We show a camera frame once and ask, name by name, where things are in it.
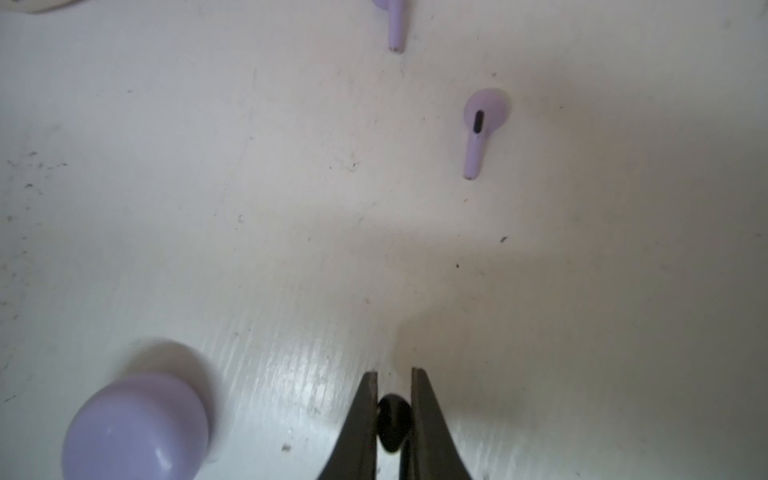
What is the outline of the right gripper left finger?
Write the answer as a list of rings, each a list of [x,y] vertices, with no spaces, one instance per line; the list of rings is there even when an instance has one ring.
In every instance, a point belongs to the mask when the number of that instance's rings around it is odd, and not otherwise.
[[[373,480],[377,464],[378,377],[366,372],[319,480]]]

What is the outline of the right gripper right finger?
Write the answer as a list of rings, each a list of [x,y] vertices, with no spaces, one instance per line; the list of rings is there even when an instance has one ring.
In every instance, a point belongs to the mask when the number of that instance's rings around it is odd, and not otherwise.
[[[411,409],[410,478],[470,480],[430,379],[422,368],[412,369]]]

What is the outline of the black earbud pair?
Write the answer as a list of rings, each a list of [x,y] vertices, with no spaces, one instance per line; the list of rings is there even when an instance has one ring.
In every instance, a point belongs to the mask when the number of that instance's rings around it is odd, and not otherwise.
[[[413,425],[412,409],[406,399],[387,394],[378,403],[377,436],[384,450],[398,453],[407,442]]]

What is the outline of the purple round earbud case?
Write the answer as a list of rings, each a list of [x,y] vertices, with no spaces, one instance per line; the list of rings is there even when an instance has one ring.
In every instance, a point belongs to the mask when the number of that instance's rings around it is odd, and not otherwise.
[[[209,446],[193,388],[167,373],[112,382],[73,417],[63,442],[65,479],[193,479]]]

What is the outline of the purple earbud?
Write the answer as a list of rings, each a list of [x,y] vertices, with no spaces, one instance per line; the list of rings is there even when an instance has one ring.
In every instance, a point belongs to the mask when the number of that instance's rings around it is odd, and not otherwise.
[[[503,126],[511,111],[508,95],[497,88],[485,88],[473,93],[464,107],[464,122],[469,135],[463,177],[475,180],[480,172],[490,135]]]
[[[407,0],[373,0],[372,3],[388,14],[388,48],[403,53],[406,45]]]

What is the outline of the white earbud charging case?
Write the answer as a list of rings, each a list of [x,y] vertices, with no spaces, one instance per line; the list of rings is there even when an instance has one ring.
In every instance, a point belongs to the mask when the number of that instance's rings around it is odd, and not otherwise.
[[[79,0],[0,0],[0,11],[39,14],[77,3]]]

